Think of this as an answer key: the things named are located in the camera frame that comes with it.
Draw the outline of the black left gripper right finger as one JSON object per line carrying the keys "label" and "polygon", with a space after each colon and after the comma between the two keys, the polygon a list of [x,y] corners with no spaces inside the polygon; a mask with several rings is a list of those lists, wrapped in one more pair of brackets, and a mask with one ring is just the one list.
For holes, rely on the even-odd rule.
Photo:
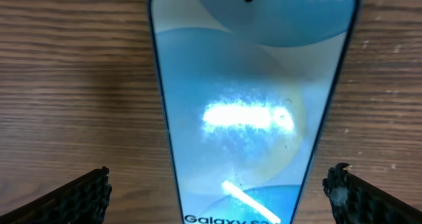
{"label": "black left gripper right finger", "polygon": [[421,211],[350,173],[348,163],[322,180],[336,224],[421,224]]}

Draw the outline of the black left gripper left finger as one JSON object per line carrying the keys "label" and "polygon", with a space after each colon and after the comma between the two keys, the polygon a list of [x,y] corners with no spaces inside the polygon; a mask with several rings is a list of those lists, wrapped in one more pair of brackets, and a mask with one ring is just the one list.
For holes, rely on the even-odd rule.
{"label": "black left gripper left finger", "polygon": [[1,224],[102,224],[112,186],[109,169],[95,169],[1,216]]}

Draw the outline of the blue Galaxy smartphone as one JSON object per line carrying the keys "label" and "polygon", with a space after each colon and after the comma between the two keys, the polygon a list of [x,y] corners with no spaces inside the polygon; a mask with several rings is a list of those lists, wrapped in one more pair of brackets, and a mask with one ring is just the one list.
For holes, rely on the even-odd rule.
{"label": "blue Galaxy smartphone", "polygon": [[148,0],[182,223],[292,223],[362,0]]}

